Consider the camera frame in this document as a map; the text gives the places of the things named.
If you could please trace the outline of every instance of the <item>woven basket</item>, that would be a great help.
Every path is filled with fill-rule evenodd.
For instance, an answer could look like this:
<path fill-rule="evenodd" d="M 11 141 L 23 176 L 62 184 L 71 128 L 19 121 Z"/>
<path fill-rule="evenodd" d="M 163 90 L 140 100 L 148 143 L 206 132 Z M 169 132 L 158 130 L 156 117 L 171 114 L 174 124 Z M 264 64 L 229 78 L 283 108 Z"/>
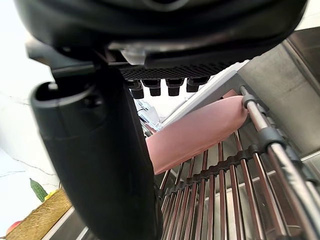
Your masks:
<path fill-rule="evenodd" d="M 6 240 L 40 240 L 72 206 L 60 188 L 49 199 L 33 210 L 7 236 Z"/>

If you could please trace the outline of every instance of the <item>perforated black panel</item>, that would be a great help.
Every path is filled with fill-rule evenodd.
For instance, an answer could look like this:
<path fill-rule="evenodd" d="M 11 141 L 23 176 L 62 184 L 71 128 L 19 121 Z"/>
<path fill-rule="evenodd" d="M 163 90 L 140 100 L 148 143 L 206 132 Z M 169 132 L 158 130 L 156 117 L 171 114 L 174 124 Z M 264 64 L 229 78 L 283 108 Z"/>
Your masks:
<path fill-rule="evenodd" d="M 215 75 L 234 63 L 234 61 L 229 61 L 152 69 L 134 66 L 123 68 L 121 72 L 126 80 L 200 78 Z"/>

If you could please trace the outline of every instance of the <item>metal rack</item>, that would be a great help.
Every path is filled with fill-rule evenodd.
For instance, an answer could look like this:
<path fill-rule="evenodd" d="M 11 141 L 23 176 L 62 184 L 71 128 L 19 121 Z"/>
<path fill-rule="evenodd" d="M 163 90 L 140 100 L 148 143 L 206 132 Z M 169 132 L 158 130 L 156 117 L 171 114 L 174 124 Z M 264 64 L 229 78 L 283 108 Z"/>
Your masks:
<path fill-rule="evenodd" d="M 256 98 L 245 86 L 238 89 L 244 96 L 243 104 L 256 129 L 259 143 L 243 149 L 237 130 L 233 135 L 237 148 L 235 156 L 225 158 L 224 143 L 220 142 L 215 146 L 218 151 L 215 166 L 208 168 L 210 152 L 206 150 L 200 173 L 194 172 L 195 158 L 192 158 L 188 164 L 180 165 L 174 186 L 166 189 L 170 172 L 167 171 L 160 187 L 161 190 L 166 189 L 161 208 L 162 239 L 320 239 L 317 178 L 302 164 L 286 136 L 267 117 Z M 252 177 L 249 164 L 255 167 L 257 177 Z M 187 165 L 187 178 L 182 181 L 182 172 Z M 237 174 L 242 174 L 243 183 L 239 183 Z M 230 189 L 226 186 L 227 178 L 231 183 Z M 267 212 L 271 224 L 267 223 L 262 211 Z M 295 225 L 289 223 L 292 222 L 290 219 L 295 219 Z"/>

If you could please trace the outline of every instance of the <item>bitter melon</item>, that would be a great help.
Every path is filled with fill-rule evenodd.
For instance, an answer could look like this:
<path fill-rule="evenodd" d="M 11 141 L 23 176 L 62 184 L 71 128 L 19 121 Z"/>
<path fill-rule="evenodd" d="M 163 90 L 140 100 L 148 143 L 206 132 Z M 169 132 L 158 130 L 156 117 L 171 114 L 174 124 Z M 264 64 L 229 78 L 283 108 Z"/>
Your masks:
<path fill-rule="evenodd" d="M 37 198 L 43 203 L 45 201 L 45 197 L 48 195 L 46 190 L 36 181 L 32 180 L 30 178 L 30 186 L 32 190 L 34 191 Z"/>

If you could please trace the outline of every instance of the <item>metal rod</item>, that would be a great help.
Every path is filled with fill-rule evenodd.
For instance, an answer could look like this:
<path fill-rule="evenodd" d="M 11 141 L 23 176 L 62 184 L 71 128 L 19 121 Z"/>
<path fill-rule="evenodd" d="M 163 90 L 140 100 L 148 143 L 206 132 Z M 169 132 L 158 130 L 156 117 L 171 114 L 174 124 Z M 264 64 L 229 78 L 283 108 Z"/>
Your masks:
<path fill-rule="evenodd" d="M 248 94 L 244 86 L 240 87 L 240 91 L 243 95 Z M 247 109 L 257 131 L 268 126 L 255 102 L 248 102 Z M 268 147 L 267 153 L 292 204 L 292 208 L 299 216 L 299 221 L 307 239 L 320 239 L 320 206 L 314 201 L 303 177 L 279 143 L 272 143 Z"/>
<path fill-rule="evenodd" d="M 285 225 L 285 218 L 280 209 L 277 197 L 273 191 L 273 188 L 269 182 L 269 177 L 267 176 L 262 161 L 257 153 L 253 154 L 253 160 L 260 178 L 261 187 L 264 192 L 264 196 L 267 202 L 268 209 L 270 211 L 270 216 L 272 218 L 275 233 L 279 236 L 287 236 L 288 231 Z"/>
<path fill-rule="evenodd" d="M 165 189 L 165 185 L 166 185 L 166 182 L 168 180 L 168 177 L 169 177 L 169 174 L 170 174 L 170 170 L 167 170 L 163 176 L 163 179 L 162 179 L 162 182 L 161 182 L 161 185 L 160 185 L 160 190 L 163 190 Z M 161 212 L 162 214 L 164 214 L 165 212 L 165 209 L 167 207 L 167 203 L 168 203 L 168 196 L 165 195 L 164 196 L 164 199 L 163 199 L 163 203 L 162 203 L 162 206 L 161 206 Z"/>
<path fill-rule="evenodd" d="M 244 240 L 245 239 L 244 217 L 242 215 L 239 183 L 238 183 L 235 165 L 233 164 L 230 165 L 229 170 L 230 170 L 232 197 L 233 197 L 233 209 L 234 209 L 234 216 L 235 216 L 236 239 Z"/>
<path fill-rule="evenodd" d="M 235 144 L 236 144 L 237 150 L 242 151 L 243 148 L 242 148 L 242 144 L 241 144 L 241 140 L 240 140 L 239 130 L 234 132 L 234 138 L 235 138 Z M 242 173 L 243 173 L 243 178 L 244 178 L 244 185 L 245 185 L 245 189 L 246 189 L 246 194 L 248 196 L 248 202 L 249 202 L 252 222 L 253 222 L 253 226 L 255 229 L 255 238 L 257 240 L 265 240 L 266 235 L 264 232 L 262 220 L 260 218 L 257 197 L 256 197 L 256 193 L 254 191 L 254 184 L 253 184 L 253 180 L 250 175 L 250 172 L 249 172 L 248 163 L 244 158 L 240 160 L 240 163 L 241 163 L 241 168 L 242 168 Z"/>
<path fill-rule="evenodd" d="M 186 222 L 184 240 L 191 239 L 192 223 L 193 223 L 193 219 L 194 219 L 194 215 L 195 215 L 197 188 L 198 188 L 198 184 L 196 182 L 194 182 L 192 184 L 191 200 L 190 200 L 190 205 L 189 205 L 188 219 Z"/>
<path fill-rule="evenodd" d="M 178 174 L 175 178 L 174 185 L 178 185 L 178 183 L 180 182 L 181 173 L 182 173 L 183 168 L 184 168 L 184 163 L 181 163 Z M 163 213 L 163 236 L 166 232 L 166 228 L 167 228 L 167 225 L 169 222 L 169 218 L 170 218 L 171 211 L 172 211 L 172 206 L 175 202 L 175 199 L 176 199 L 176 194 L 173 192 L 173 193 L 171 193 L 170 198 L 169 198 L 168 210 L 164 211 L 164 213 Z"/>
<path fill-rule="evenodd" d="M 244 96 L 249 94 L 244 86 L 240 87 L 240 92 Z M 248 102 L 246 105 L 246 108 L 248 109 L 248 111 L 250 113 L 251 120 L 258 131 L 260 129 L 268 127 L 268 124 L 266 123 L 263 115 L 259 111 L 255 102 L 253 102 L 253 101 Z"/>
<path fill-rule="evenodd" d="M 180 206 L 180 201 L 181 201 L 181 196 L 182 196 L 182 190 L 179 189 L 176 195 L 176 200 L 175 200 L 175 204 L 174 204 L 174 209 L 173 209 L 173 215 L 169 224 L 169 230 L 168 230 L 168 234 L 166 236 L 167 240 L 172 239 L 173 233 L 174 233 L 174 228 L 175 228 L 175 223 L 176 223 L 176 219 L 177 219 L 177 215 L 178 215 L 178 209 Z"/>
<path fill-rule="evenodd" d="M 215 198 L 216 198 L 216 184 L 215 176 L 211 174 L 209 176 L 209 204 L 208 204 L 208 230 L 207 240 L 214 239 L 214 227 L 215 227 Z"/>
<path fill-rule="evenodd" d="M 188 179 L 192 177 L 194 164 L 195 164 L 195 157 L 191 158 L 191 163 L 190 163 L 189 172 L 188 172 L 188 176 L 187 176 Z M 179 216 L 177 227 L 176 227 L 175 240 L 180 240 L 180 238 L 181 238 L 181 233 L 182 233 L 182 228 L 183 228 L 183 223 L 184 223 L 184 219 L 185 219 L 187 203 L 188 203 L 188 198 L 189 198 L 189 191 L 190 191 L 190 187 L 185 186 L 184 192 L 183 192 L 180 216 Z"/>
<path fill-rule="evenodd" d="M 163 176 L 163 179 L 162 179 L 162 182 L 161 182 L 161 185 L 160 185 L 160 190 L 165 189 L 165 185 L 166 185 L 166 183 L 167 183 L 169 174 L 170 174 L 170 169 L 167 170 L 167 171 L 165 172 L 164 176 Z"/>
<path fill-rule="evenodd" d="M 222 142 L 218 143 L 218 160 L 224 160 L 224 149 Z M 221 240 L 229 240 L 229 226 L 228 226 L 228 206 L 227 206 L 227 190 L 225 170 L 219 170 L 219 190 L 220 190 L 220 228 Z"/>
<path fill-rule="evenodd" d="M 202 170 L 207 170 L 208 165 L 208 150 L 203 153 L 202 160 Z M 204 178 L 201 179 L 200 182 L 200 193 L 199 193 L 199 204 L 198 204 L 198 215 L 196 220 L 196 228 L 195 228 L 195 239 L 200 240 L 202 236 L 202 228 L 204 221 L 204 206 L 205 206 L 205 190 L 206 190 L 206 180 Z"/>

